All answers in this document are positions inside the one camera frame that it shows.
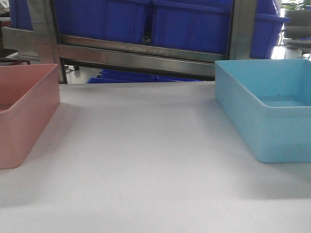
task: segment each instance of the white table surface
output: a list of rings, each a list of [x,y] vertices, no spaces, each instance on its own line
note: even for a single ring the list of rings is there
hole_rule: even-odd
[[[0,233],[310,233],[311,164],[258,162],[213,84],[61,85]]]

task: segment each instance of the blue plastic crate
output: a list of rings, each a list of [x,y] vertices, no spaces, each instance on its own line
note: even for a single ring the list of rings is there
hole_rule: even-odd
[[[258,160],[311,162],[311,62],[217,61],[216,98]]]
[[[167,76],[157,76],[156,82],[199,82],[201,80],[197,79],[185,79],[185,78],[177,78],[177,77],[167,77]]]
[[[276,0],[257,0],[256,13],[267,15],[280,15]]]
[[[284,22],[289,18],[256,14],[250,57],[270,59]]]
[[[151,43],[154,46],[225,54],[230,10],[154,0]],[[271,58],[283,22],[288,18],[256,14],[251,57]]]
[[[101,78],[91,78],[87,83],[153,83],[153,82],[196,82],[200,80],[168,77],[161,75],[102,69]]]
[[[61,34],[142,43],[151,0],[54,0]]]
[[[203,5],[154,0],[151,44],[226,53],[230,11]]]
[[[126,83],[152,83],[156,81],[156,77],[151,74],[126,72],[119,70],[102,69],[103,79],[119,80]]]
[[[10,0],[9,2],[11,27],[32,31],[33,26],[31,24],[27,0]]]
[[[185,3],[185,4],[196,4],[210,7],[220,7],[231,11],[232,0],[167,0],[171,2]],[[151,34],[152,22],[153,22],[153,5],[148,6],[147,9],[147,20],[145,25],[145,34]]]
[[[90,78],[87,83],[131,83],[125,80],[105,79],[105,78]]]

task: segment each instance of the bin rim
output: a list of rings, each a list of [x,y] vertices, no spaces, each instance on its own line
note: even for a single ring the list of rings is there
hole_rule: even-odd
[[[142,4],[151,4],[152,0],[126,0],[126,1],[132,1],[132,2],[137,2],[137,3],[142,3]]]
[[[223,8],[202,6],[202,5],[196,5],[196,4],[186,4],[186,3],[172,2],[172,1],[167,1],[167,0],[153,0],[153,5],[169,6],[169,7],[198,10],[198,11],[210,11],[210,12],[217,12],[217,13],[223,13],[223,14],[231,13],[229,10],[223,9]]]
[[[299,63],[305,63],[311,65],[311,61],[305,59],[286,59],[286,60],[271,60],[271,59],[252,59],[252,60],[219,60],[215,61],[215,66],[221,68],[232,80],[240,86],[246,93],[248,93],[251,101],[257,110],[263,113],[267,117],[311,117],[311,106],[287,106],[287,107],[274,107],[269,106],[262,102],[258,96],[252,93],[241,81],[239,81],[230,71],[226,69],[226,64],[235,63],[254,63],[260,62],[261,65],[265,63],[290,63],[297,61]]]
[[[260,13],[256,13],[256,18],[279,21],[279,22],[288,22],[291,20],[290,18],[287,18],[287,17],[280,17],[278,15],[267,15],[267,14],[260,14]]]

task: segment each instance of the metal shelf frame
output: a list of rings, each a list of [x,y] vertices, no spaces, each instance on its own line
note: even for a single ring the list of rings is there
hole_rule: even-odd
[[[257,0],[233,0],[227,54],[160,48],[59,34],[53,0],[27,0],[33,31],[3,28],[3,44],[20,58],[64,64],[214,80],[217,60],[249,59]]]

